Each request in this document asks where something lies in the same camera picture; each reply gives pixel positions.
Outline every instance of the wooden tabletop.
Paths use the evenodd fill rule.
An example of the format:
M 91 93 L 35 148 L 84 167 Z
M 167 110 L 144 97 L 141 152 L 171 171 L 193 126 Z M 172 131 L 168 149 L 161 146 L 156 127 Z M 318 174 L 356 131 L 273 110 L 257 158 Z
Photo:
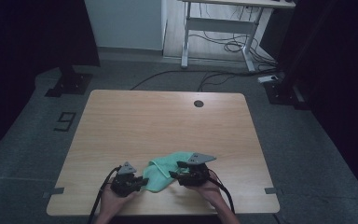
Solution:
M 203 107 L 194 105 L 198 100 Z M 149 161 L 176 151 L 217 157 L 207 165 L 231 193 L 238 214 L 279 211 L 276 195 L 265 192 L 273 186 L 243 95 L 93 91 L 56 184 L 64 192 L 51 196 L 48 214 L 88 215 L 113 168 L 129 161 L 142 175 Z M 198 193 L 174 181 L 159 193 L 141 191 L 120 214 L 211 213 Z
M 296 6 L 296 4 L 293 1 L 288 3 L 285 0 L 281 0 L 279 2 L 272 1 L 272 0 L 179 0 L 179 1 L 191 2 L 191 3 L 249 6 L 249 7 L 294 8 Z

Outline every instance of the gray carpet floor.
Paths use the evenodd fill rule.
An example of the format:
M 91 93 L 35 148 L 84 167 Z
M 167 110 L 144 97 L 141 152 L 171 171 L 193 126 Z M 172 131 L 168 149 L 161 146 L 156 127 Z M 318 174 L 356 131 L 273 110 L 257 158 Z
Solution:
M 156 73 L 180 70 L 179 63 L 125 58 L 102 60 L 100 68 L 76 67 L 78 72 L 93 74 L 85 95 L 45 97 L 60 77 L 57 69 L 36 78 L 32 98 L 0 142 L 0 223 L 86 223 L 87 217 L 50 217 L 46 213 L 49 197 L 44 194 L 55 186 L 90 92 L 129 90 Z M 190 64 L 185 73 L 154 77 L 136 90 L 196 91 L 205 72 L 190 70 L 243 71 L 229 63 Z M 273 184 L 278 189 L 278 220 L 271 214 L 239 214 L 241 223 L 358 223 L 358 181 L 321 125 L 310 111 L 271 105 L 264 88 L 257 83 L 258 77 L 234 77 L 224 84 L 204 88 L 245 95 Z M 214 81 L 224 79 L 217 77 Z M 69 132 L 54 131 L 60 126 L 57 120 L 62 112 L 76 112 Z M 190 217 L 184 222 L 207 222 L 203 220 L 209 219 Z M 167 217 L 117 221 L 172 223 Z

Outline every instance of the green cloth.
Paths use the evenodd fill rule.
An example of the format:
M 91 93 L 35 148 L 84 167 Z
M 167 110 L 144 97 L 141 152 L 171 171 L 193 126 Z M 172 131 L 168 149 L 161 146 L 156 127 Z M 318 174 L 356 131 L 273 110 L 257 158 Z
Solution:
M 177 172 L 178 161 L 188 161 L 194 152 L 174 152 L 166 157 L 157 157 L 149 162 L 144 169 L 144 178 L 149 178 L 145 189 L 159 192 L 167 188 L 172 182 L 170 171 Z

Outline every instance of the person's left hand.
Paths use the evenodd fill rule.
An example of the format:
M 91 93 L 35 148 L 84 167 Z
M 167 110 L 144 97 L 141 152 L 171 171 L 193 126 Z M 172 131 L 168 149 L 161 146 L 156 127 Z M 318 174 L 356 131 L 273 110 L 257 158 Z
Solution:
M 113 178 L 103 189 L 103 195 L 101 197 L 100 214 L 98 215 L 96 223 L 107 223 L 114 217 L 124 206 L 125 203 L 132 200 L 136 196 L 136 192 L 129 194 L 127 197 L 117 196 L 111 189 L 110 185 Z

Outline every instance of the desk leg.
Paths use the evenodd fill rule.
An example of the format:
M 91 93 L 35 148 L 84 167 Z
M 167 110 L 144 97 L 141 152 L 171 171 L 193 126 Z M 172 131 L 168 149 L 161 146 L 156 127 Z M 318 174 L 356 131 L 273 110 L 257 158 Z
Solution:
M 190 9 L 191 3 L 188 3 L 187 6 L 187 15 L 186 15 L 186 25 L 185 25 L 185 42 L 183 43 L 182 49 L 182 68 L 187 68 L 187 61 L 188 61 L 188 23 L 190 21 Z
M 249 72 L 254 72 L 255 71 L 255 67 L 254 67 L 254 64 L 253 64 L 253 57 L 252 57 L 252 54 L 250 53 L 250 49 L 251 49 L 251 46 L 252 46 L 252 42 L 255 38 L 255 32 L 257 31 L 257 27 L 258 27 L 258 24 L 260 22 L 260 18 L 261 18 L 261 15 L 263 14 L 263 7 L 260 8 L 260 10 L 258 11 L 258 14 L 257 14 L 257 17 L 256 19 L 254 20 L 254 25 L 252 27 L 252 32 L 250 33 L 250 36 L 248 38 L 248 40 L 246 41 L 246 45 L 245 45 L 245 48 L 242 49 L 242 54 L 243 54 L 243 57 L 245 58 L 245 61 L 246 61 L 246 65 L 248 66 L 248 70 Z

